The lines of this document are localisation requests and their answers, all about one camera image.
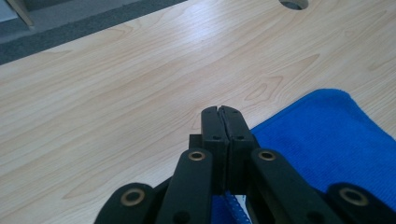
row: black plastic part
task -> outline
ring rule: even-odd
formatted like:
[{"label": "black plastic part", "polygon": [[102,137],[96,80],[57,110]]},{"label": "black plastic part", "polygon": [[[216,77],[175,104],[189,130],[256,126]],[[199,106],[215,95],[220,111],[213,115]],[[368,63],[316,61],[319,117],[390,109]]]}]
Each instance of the black plastic part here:
[{"label": "black plastic part", "polygon": [[201,148],[183,152],[169,183],[157,224],[210,223],[212,155]]},{"label": "black plastic part", "polygon": [[[143,193],[143,200],[135,205],[124,205],[121,202],[123,195],[130,189],[138,189]],[[104,207],[99,212],[95,224],[114,224],[114,223],[135,223],[149,224],[154,223],[156,217],[155,191],[152,187],[145,184],[133,183],[117,189],[107,200]]]},{"label": "black plastic part", "polygon": [[[275,223],[343,223],[279,153],[260,148],[253,150],[250,171],[251,184],[257,187]],[[251,212],[257,215],[261,208],[252,207]]]},{"label": "black plastic part", "polygon": [[201,114],[202,148],[213,155],[213,193],[222,194],[226,190],[227,158],[229,140],[216,106],[211,106]]},{"label": "black plastic part", "polygon": [[222,106],[219,109],[225,132],[230,141],[227,185],[231,194],[246,194],[248,187],[248,160],[250,152],[258,147],[244,117],[238,110]]},{"label": "black plastic part", "polygon": [[396,223],[396,213],[372,193],[358,186],[339,183],[331,185],[326,200],[347,223]]}]

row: circular hole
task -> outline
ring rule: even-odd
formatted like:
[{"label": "circular hole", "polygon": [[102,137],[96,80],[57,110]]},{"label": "circular hole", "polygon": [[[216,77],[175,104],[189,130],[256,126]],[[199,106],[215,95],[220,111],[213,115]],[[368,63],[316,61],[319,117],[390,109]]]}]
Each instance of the circular hole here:
[{"label": "circular hole", "polygon": [[174,214],[174,223],[185,224],[190,221],[190,214],[185,211],[180,211]]},{"label": "circular hole", "polygon": [[282,6],[293,10],[303,10],[308,7],[308,0],[279,0]]},{"label": "circular hole", "polygon": [[265,160],[265,161],[273,161],[276,158],[275,154],[270,152],[270,151],[262,151],[262,152],[260,152],[259,153],[259,157],[262,160]]},{"label": "circular hole", "polygon": [[365,206],[369,204],[368,199],[362,193],[355,189],[343,188],[339,191],[341,198],[345,201],[357,206]]},{"label": "circular hole", "polygon": [[140,204],[145,199],[145,191],[142,189],[128,189],[121,196],[121,203],[125,206]]},{"label": "circular hole", "polygon": [[324,223],[324,216],[319,212],[309,212],[308,214],[306,214],[306,217],[312,223]]},{"label": "circular hole", "polygon": [[189,154],[189,158],[192,161],[201,161],[205,158],[205,154],[200,151],[193,151]]}]

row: wood grain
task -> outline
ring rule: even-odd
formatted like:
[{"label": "wood grain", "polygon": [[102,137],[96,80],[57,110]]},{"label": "wood grain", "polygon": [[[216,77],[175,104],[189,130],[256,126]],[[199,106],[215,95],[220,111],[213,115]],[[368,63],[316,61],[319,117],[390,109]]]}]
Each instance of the wood grain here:
[{"label": "wood grain", "polygon": [[0,66],[0,222],[92,223],[173,173],[200,112],[249,127],[315,89],[396,136],[396,2],[190,0]]}]

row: microfiber cloth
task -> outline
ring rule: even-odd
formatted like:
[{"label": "microfiber cloth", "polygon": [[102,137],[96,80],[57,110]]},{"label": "microfiber cloth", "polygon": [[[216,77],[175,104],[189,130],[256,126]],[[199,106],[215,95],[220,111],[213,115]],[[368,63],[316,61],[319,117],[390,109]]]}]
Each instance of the microfiber cloth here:
[{"label": "microfiber cloth", "polygon": [[[331,184],[351,183],[396,211],[396,141],[346,92],[313,91],[251,131],[261,147],[280,152],[313,188],[325,192]],[[228,211],[219,212],[224,206]],[[233,221],[224,222],[227,212]],[[225,196],[214,198],[212,223],[247,222]]]}]

